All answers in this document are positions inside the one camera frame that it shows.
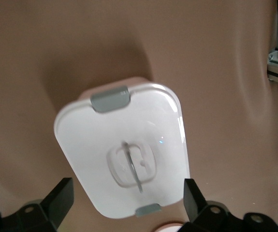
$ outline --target white plastic container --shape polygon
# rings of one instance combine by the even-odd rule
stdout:
[[[167,87],[135,77],[88,90],[59,112],[54,130],[102,215],[140,216],[183,198],[183,118]]]

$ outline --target screw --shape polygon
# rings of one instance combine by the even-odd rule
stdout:
[[[254,215],[250,216],[250,218],[251,218],[253,221],[257,222],[257,223],[262,223],[262,222],[263,222],[262,217],[259,216],[259,215],[255,215],[255,214],[254,214]]]
[[[220,209],[216,206],[213,206],[210,208],[210,210],[214,213],[214,214],[219,214],[220,213]]]
[[[25,213],[30,213],[32,210],[33,210],[33,207],[30,206],[30,207],[25,209]]]

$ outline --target white lid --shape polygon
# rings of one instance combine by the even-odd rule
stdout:
[[[156,204],[176,203],[183,198],[184,179],[190,177],[177,96],[154,83],[128,91],[126,106],[105,113],[96,112],[91,99],[70,103],[54,125],[84,190],[108,218],[140,215],[155,210]]]

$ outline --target bolt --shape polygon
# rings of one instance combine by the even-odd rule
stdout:
[[[253,221],[257,222],[257,223],[262,223],[262,222],[263,222],[262,217],[259,216],[259,215],[255,215],[255,214],[254,214],[254,215],[250,216],[250,218],[251,218]]]
[[[214,213],[214,214],[219,214],[220,213],[220,209],[216,206],[213,206],[210,208],[210,210]]]
[[[32,210],[33,210],[33,207],[30,206],[30,207],[25,209],[25,213],[30,213]]]

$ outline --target container lid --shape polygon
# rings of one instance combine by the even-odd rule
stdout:
[[[183,118],[167,87],[121,86],[70,103],[54,131],[102,215],[141,216],[183,198],[190,177]]]

